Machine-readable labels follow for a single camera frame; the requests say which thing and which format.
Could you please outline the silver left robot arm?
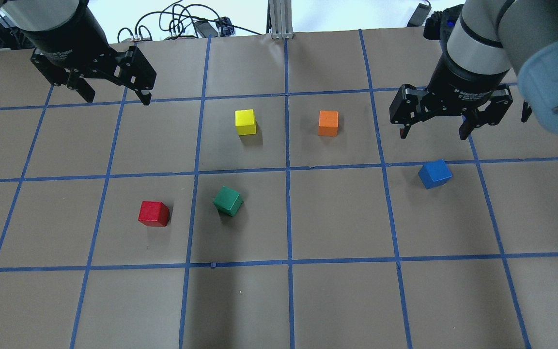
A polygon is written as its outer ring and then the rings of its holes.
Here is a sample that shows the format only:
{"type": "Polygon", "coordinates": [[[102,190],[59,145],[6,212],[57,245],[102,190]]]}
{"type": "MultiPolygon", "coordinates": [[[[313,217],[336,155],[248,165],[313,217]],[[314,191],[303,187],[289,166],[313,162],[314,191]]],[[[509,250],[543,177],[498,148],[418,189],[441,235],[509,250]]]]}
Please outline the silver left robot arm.
{"type": "Polygon", "coordinates": [[[116,51],[107,42],[86,0],[0,0],[34,45],[31,62],[54,86],[66,86],[86,102],[95,90],[89,79],[103,79],[133,91],[149,105],[157,73],[141,49],[116,51]]]}

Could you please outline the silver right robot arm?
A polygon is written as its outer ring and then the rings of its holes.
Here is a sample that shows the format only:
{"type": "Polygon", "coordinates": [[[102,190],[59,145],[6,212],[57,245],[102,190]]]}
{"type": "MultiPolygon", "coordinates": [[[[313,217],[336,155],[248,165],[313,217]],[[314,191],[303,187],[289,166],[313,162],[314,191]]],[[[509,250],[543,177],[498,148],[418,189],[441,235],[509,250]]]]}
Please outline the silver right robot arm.
{"type": "Polygon", "coordinates": [[[403,84],[389,107],[405,139],[410,128],[439,116],[461,116],[459,138],[498,125],[513,97],[511,70],[523,98],[521,122],[532,115],[558,135],[558,0],[467,0],[436,11],[423,27],[441,57],[424,89],[403,84]]]}

